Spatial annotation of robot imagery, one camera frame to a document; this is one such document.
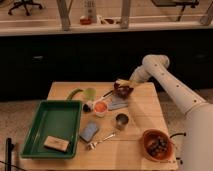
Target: green cucumber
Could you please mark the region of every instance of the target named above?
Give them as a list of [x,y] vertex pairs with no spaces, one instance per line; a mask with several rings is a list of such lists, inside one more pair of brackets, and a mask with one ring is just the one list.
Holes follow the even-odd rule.
[[79,92],[83,91],[80,88],[76,88],[73,91],[71,91],[71,93],[69,94],[69,96],[67,97],[67,100],[72,100],[73,96]]

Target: fork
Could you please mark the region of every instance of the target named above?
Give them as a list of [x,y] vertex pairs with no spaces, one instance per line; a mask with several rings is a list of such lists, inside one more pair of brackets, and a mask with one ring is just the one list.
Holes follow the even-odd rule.
[[100,143],[102,143],[102,142],[104,142],[104,141],[106,141],[106,140],[108,140],[109,138],[112,138],[112,137],[114,137],[114,136],[115,136],[115,132],[111,133],[110,135],[108,135],[107,137],[105,137],[105,138],[102,139],[102,140],[91,142],[91,143],[87,144],[86,149],[87,149],[87,150],[93,150],[93,149],[96,148],[96,146],[97,146],[98,144],[100,144]]

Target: blue sponge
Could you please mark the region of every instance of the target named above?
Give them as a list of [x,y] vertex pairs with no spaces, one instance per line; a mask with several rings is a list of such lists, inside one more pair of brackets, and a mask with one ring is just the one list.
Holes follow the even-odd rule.
[[84,141],[90,142],[92,140],[92,137],[98,131],[99,131],[99,125],[95,122],[89,122],[87,126],[83,129],[83,131],[80,133],[80,137]]

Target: black cable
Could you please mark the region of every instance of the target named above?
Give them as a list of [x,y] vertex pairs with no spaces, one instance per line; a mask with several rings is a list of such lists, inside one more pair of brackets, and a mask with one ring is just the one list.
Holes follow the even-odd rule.
[[1,161],[1,160],[0,160],[0,163],[3,163],[3,164],[5,164],[5,165],[8,165],[8,166],[15,167],[16,169],[19,169],[19,170],[22,170],[22,171],[27,171],[27,170],[25,170],[25,169],[22,169],[22,168],[20,168],[20,167],[18,167],[18,166],[15,166],[15,165],[12,165],[12,164],[8,164],[8,163],[6,163],[6,162],[3,162],[3,161]]
[[172,134],[171,136],[170,136],[170,138],[173,138],[173,137],[175,137],[175,136],[177,136],[177,135],[183,135],[183,136],[186,136],[186,133],[184,132],[179,132],[179,133],[176,133],[176,134]]

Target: utensil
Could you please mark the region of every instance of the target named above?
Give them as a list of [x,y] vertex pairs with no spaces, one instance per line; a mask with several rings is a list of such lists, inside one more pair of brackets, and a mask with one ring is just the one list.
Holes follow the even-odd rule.
[[107,97],[111,96],[113,94],[114,90],[110,90],[109,92],[107,92],[106,94],[104,94],[102,97],[100,97],[98,100],[96,101],[102,101],[105,100]]
[[87,144],[86,149],[87,149],[87,150],[93,150],[93,149],[96,148],[96,146],[97,146],[98,144],[100,144],[100,143],[102,143],[102,142],[104,142],[104,141],[106,141],[106,140],[108,140],[109,138],[112,138],[112,137],[114,137],[114,136],[115,136],[115,132],[111,133],[110,135],[108,135],[107,137],[105,137],[105,138],[102,139],[102,140],[95,141],[95,142],[91,142],[91,143]]

